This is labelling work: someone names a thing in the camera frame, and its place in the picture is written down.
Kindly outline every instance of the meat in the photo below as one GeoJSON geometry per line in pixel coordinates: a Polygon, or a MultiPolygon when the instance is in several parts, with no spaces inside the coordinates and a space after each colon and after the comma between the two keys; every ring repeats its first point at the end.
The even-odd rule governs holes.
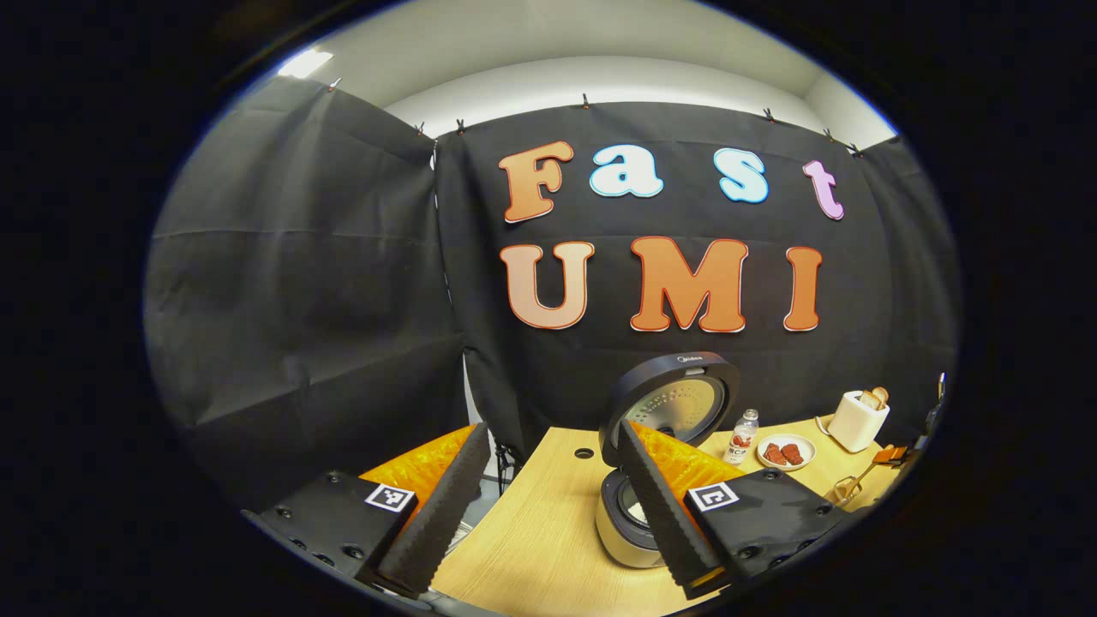
{"type": "Polygon", "coordinates": [[[784,455],[781,453],[780,448],[778,448],[777,444],[773,442],[770,442],[770,445],[766,448],[766,451],[762,453],[762,457],[765,457],[770,462],[774,462],[777,464],[789,464],[789,461],[785,460],[784,455]]]}
{"type": "Polygon", "coordinates": [[[781,453],[784,455],[784,458],[792,464],[800,464],[804,462],[804,458],[800,456],[800,448],[798,448],[795,444],[788,444],[785,447],[781,448],[781,453]]]}

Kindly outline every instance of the ceiling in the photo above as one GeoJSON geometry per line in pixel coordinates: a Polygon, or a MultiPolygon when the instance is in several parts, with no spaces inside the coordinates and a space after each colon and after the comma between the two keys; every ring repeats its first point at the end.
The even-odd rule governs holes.
{"type": "Polygon", "coordinates": [[[637,56],[740,75],[803,98],[823,69],[691,0],[414,0],[317,44],[310,79],[384,108],[475,72],[570,56],[637,56]]]}

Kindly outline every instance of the bottle label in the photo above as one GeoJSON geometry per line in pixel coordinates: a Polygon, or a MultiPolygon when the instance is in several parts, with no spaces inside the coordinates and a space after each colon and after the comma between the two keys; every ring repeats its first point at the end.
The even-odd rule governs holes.
{"type": "Polygon", "coordinates": [[[750,448],[751,441],[754,441],[754,436],[751,435],[734,434],[731,442],[727,445],[727,453],[724,455],[724,460],[732,464],[743,462],[747,457],[747,450],[750,448]]]}

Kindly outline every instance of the plate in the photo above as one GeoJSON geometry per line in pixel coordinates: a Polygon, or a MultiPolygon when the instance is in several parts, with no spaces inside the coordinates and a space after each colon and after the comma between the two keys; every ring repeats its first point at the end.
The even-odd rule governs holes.
{"type": "Polygon", "coordinates": [[[761,464],[766,467],[772,467],[784,471],[793,471],[812,462],[812,459],[815,458],[815,444],[812,444],[811,439],[799,435],[770,435],[758,442],[758,447],[755,448],[755,453],[758,456],[758,460],[761,461],[761,464]],[[783,448],[789,444],[795,444],[796,448],[800,448],[800,456],[803,457],[804,462],[800,464],[777,464],[776,462],[770,461],[762,456],[762,453],[766,452],[766,448],[768,448],[770,444],[777,444],[778,448],[783,448]]]}

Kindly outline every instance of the light blue letter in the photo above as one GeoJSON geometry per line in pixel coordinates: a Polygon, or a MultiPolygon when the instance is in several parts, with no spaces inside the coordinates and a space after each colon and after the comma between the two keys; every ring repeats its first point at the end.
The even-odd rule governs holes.
{"type": "Polygon", "coordinates": [[[769,184],[762,173],[766,166],[754,153],[722,148],[713,155],[716,169],[726,178],[720,179],[720,189],[732,201],[758,203],[769,195],[769,184]]]}
{"type": "Polygon", "coordinates": [[[655,157],[640,146],[602,148],[595,154],[595,162],[601,167],[590,175],[590,188],[602,197],[649,198],[663,190],[663,180],[655,177],[655,157]],[[622,162],[613,162],[618,157],[622,162]]]}

